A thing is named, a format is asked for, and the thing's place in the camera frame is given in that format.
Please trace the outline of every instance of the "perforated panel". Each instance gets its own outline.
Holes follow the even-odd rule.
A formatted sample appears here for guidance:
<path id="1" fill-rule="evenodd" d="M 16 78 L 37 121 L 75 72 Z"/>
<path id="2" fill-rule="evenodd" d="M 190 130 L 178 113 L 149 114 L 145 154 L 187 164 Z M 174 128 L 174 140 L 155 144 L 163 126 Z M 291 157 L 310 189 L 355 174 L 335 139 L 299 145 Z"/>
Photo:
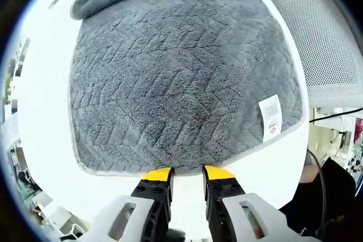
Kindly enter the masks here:
<path id="1" fill-rule="evenodd" d="M 311 107 L 363 106 L 363 58 L 333 0 L 272 0 L 297 45 Z"/>

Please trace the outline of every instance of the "white label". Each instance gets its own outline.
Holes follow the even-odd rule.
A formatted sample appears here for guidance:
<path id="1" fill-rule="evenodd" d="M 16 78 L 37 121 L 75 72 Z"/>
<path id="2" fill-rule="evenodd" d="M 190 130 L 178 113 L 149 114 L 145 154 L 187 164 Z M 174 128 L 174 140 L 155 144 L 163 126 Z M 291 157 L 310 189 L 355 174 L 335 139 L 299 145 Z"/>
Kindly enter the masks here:
<path id="1" fill-rule="evenodd" d="M 259 102 L 263 118 L 263 140 L 266 142 L 281 133 L 282 111 L 278 95 Z"/>

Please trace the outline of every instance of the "towel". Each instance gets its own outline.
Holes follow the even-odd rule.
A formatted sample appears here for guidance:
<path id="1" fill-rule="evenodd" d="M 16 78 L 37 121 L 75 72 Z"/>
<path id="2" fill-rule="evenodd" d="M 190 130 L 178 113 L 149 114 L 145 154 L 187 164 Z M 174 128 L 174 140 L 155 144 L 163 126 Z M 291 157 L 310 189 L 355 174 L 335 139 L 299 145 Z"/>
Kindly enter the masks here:
<path id="1" fill-rule="evenodd" d="M 282 131 L 302 100 L 281 27 L 262 0 L 75 0 L 70 73 L 77 160 L 95 174 L 219 165 Z"/>

